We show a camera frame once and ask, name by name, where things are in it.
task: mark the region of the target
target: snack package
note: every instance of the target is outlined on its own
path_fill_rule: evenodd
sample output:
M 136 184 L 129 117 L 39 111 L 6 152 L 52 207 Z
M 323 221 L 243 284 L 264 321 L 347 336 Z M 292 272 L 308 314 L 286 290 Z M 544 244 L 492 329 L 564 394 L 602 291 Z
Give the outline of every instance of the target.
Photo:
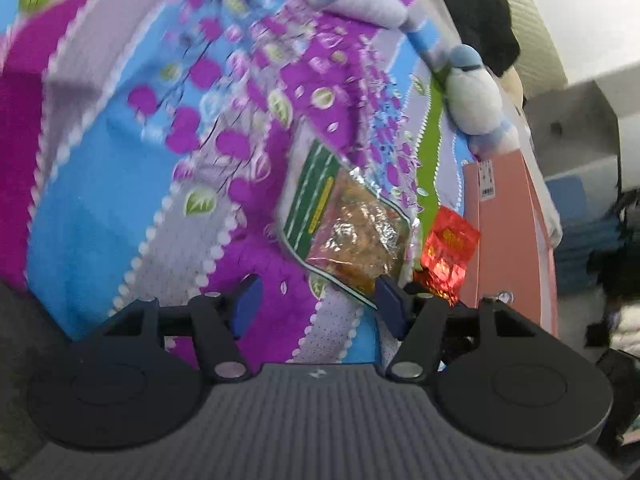
M 409 218 L 308 128 L 299 131 L 291 154 L 278 208 L 283 243 L 305 267 L 374 306 L 369 297 L 380 274 L 401 282 L 411 271 Z
M 421 269 L 414 272 L 414 281 L 449 300 L 450 304 L 457 303 L 466 264 L 479 240 L 480 233 L 469 222 L 455 211 L 440 206 L 431 232 L 424 241 Z

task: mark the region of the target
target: bird plush toy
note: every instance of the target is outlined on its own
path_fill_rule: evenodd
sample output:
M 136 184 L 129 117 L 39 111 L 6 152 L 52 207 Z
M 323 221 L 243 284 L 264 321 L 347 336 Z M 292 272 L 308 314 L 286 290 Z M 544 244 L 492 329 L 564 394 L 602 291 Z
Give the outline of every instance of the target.
M 518 133 L 502 109 L 500 89 L 480 55 L 461 44 L 450 52 L 449 64 L 449 112 L 458 127 L 471 136 L 471 152 L 485 159 L 519 148 Z

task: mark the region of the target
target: red wrapper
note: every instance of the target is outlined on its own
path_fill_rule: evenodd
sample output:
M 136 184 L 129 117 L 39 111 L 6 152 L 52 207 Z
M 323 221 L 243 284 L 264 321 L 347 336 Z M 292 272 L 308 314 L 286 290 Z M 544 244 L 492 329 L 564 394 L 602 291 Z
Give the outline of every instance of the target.
M 473 256 L 480 233 L 462 216 L 440 206 L 429 236 L 424 241 L 420 265 L 422 272 L 414 272 L 414 281 L 426 286 L 433 294 L 458 301 L 460 287 L 465 280 L 466 264 Z

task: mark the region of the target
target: white label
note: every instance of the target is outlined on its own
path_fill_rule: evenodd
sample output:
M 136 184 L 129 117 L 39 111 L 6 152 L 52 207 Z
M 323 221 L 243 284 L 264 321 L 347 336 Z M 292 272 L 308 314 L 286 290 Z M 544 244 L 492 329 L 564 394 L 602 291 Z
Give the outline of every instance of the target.
M 485 160 L 478 164 L 480 174 L 480 202 L 491 200 L 495 197 L 494 164 Z

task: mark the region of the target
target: stuffed animal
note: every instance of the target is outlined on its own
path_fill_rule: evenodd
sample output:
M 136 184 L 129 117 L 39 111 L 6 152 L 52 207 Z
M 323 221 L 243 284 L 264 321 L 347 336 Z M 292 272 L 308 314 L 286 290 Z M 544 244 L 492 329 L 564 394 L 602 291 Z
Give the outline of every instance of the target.
M 461 44 L 449 54 L 451 70 L 446 91 L 451 117 L 470 135 L 469 149 L 480 159 L 507 153 L 520 147 L 515 127 L 505 117 L 502 95 L 482 58 L 470 46 Z

